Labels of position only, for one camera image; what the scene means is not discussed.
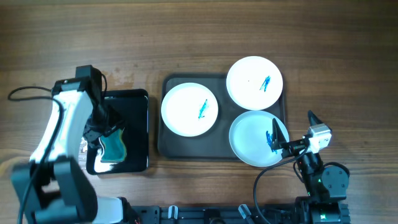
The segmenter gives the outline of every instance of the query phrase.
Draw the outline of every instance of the black serving tray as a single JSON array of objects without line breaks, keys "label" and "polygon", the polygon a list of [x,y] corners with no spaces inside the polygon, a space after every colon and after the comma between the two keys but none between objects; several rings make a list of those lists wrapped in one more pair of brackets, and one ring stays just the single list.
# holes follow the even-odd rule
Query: black serving tray
[{"label": "black serving tray", "polygon": [[[168,76],[162,87],[162,101],[173,87],[182,83],[198,83],[207,87],[218,102],[218,117],[214,125],[204,134],[195,137],[183,137],[173,133],[159,113],[159,152],[169,159],[236,161],[238,158],[229,144],[229,128],[232,122],[248,110],[238,106],[226,89],[224,73],[174,73]],[[279,118],[285,124],[284,94],[272,106],[264,109]]]}]

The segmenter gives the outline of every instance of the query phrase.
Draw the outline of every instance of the cable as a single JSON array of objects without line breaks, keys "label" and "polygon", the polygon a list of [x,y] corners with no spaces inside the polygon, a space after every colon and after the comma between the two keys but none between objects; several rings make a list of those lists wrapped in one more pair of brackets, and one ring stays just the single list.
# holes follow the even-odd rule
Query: cable
[{"label": "cable", "polygon": [[58,108],[59,108],[59,116],[58,116],[58,121],[57,124],[55,125],[55,129],[54,132],[51,135],[49,144],[47,145],[47,148],[44,151],[43,157],[39,162],[39,165],[36,167],[36,170],[33,172],[32,177],[30,177],[29,183],[25,189],[24,192],[24,196],[22,197],[22,202],[21,205],[19,207],[19,212],[18,212],[18,219],[17,219],[17,223],[18,224],[22,224],[22,217],[24,216],[24,210],[25,210],[25,206],[27,203],[27,196],[29,194],[30,189],[32,188],[33,182],[36,179],[40,168],[43,166],[44,162],[45,162],[45,158],[50,154],[51,152],[51,148],[52,145],[54,143],[55,138],[57,137],[58,131],[60,129],[61,123],[62,123],[62,118],[63,118],[63,106],[62,103],[59,102],[58,100],[52,98],[51,96],[31,96],[31,97],[26,97],[26,98],[11,98],[11,96],[20,91],[20,90],[25,90],[25,89],[39,89],[39,90],[45,90],[45,91],[49,91],[51,92],[50,89],[48,88],[44,88],[44,87],[40,87],[40,86],[23,86],[23,87],[19,87],[16,88],[15,90],[12,90],[10,92],[10,94],[8,94],[7,99],[10,101],[27,101],[27,100],[52,100],[54,102],[56,102],[56,104],[58,104]]},{"label": "cable", "polygon": [[265,223],[271,224],[265,217],[264,215],[261,213],[260,208],[259,208],[259,204],[257,202],[257,183],[259,182],[260,177],[265,174],[267,171],[275,168],[275,167],[279,167],[285,164],[288,164],[290,162],[296,161],[297,159],[300,159],[302,156],[304,156],[304,154],[308,151],[308,147],[303,151],[303,153],[301,153],[300,155],[298,155],[297,157],[293,158],[293,159],[289,159],[277,164],[274,164],[270,167],[265,168],[263,171],[261,171],[261,173],[257,176],[256,180],[254,181],[254,186],[253,186],[253,198],[254,198],[254,205],[256,206],[257,212],[259,214],[259,216],[262,218],[262,220]]},{"label": "cable", "polygon": [[105,94],[106,94],[106,90],[108,89],[108,82],[106,81],[106,77],[105,77],[104,74],[101,73],[101,76],[104,77],[104,81],[105,81],[105,90],[104,90],[104,92],[102,93],[102,98],[104,98],[104,97],[105,97]]},{"label": "cable", "polygon": [[297,164],[297,161],[295,161],[295,162],[293,163],[293,170],[294,170],[294,172],[296,173],[298,179],[300,179],[301,183],[304,183],[304,180],[303,180],[302,176],[297,172],[296,164]]},{"label": "cable", "polygon": [[274,209],[274,208],[267,208],[267,211],[272,211],[280,214],[290,214],[290,211],[285,211],[285,210],[279,210],[279,209]]}]

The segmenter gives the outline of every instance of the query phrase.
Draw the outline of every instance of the wooden table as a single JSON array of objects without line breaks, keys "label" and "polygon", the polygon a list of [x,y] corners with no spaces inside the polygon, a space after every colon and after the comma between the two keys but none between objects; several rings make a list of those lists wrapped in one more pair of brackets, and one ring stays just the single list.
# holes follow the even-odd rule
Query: wooden table
[{"label": "wooden table", "polygon": [[[13,103],[7,94],[24,85],[51,88],[86,64],[107,76],[110,90],[145,88],[156,99],[150,105],[150,169],[89,176],[98,195],[124,196],[133,205],[252,205],[259,169],[242,162],[170,161],[158,155],[154,134],[168,74],[226,73],[248,55],[268,58],[283,73],[291,139],[307,131],[309,109],[333,128],[321,156],[352,173],[346,200],[352,222],[396,222],[398,4],[160,2],[0,7],[1,223],[14,223],[19,208],[12,166],[28,160],[50,114],[50,102]],[[305,194],[291,164],[259,183],[261,203]]]}]

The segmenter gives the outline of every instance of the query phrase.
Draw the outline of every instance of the black tray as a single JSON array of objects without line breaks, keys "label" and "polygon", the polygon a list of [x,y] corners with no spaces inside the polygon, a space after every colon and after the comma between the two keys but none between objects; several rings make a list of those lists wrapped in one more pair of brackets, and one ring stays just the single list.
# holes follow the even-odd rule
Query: black tray
[{"label": "black tray", "polygon": [[123,132],[127,156],[122,162],[113,165],[112,169],[96,172],[94,169],[97,148],[88,147],[86,169],[91,175],[115,174],[122,172],[141,172],[148,168],[148,92],[145,90],[108,91],[105,103],[111,105],[128,123]]},{"label": "black tray", "polygon": [[[218,102],[218,117],[214,125],[204,134],[195,137],[183,137],[173,133],[159,115],[159,135],[157,148],[170,159],[195,160],[238,160],[229,144],[229,128],[242,113],[248,111],[238,106],[226,89],[226,74],[223,73],[174,73],[163,81],[162,101],[167,92],[182,83],[198,83],[207,87]],[[272,106],[264,109],[279,118],[285,124],[284,94]]]}]

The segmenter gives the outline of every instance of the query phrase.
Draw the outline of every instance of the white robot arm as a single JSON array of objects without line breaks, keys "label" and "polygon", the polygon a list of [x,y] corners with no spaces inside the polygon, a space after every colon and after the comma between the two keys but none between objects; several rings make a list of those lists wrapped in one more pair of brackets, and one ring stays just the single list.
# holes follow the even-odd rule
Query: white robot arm
[{"label": "white robot arm", "polygon": [[[29,223],[136,221],[137,216],[125,198],[97,197],[77,163],[82,136],[90,144],[100,136],[109,136],[123,123],[117,112],[103,104],[101,76],[91,65],[78,67],[75,78],[57,81],[52,89],[53,98],[63,106],[63,118],[51,151],[43,158],[60,116],[56,102],[30,163],[16,167],[11,176],[20,202],[27,197],[24,213]],[[33,180],[29,194],[24,195],[35,169],[40,169],[39,177]],[[42,186],[51,180],[58,181],[60,190],[43,192]]]}]

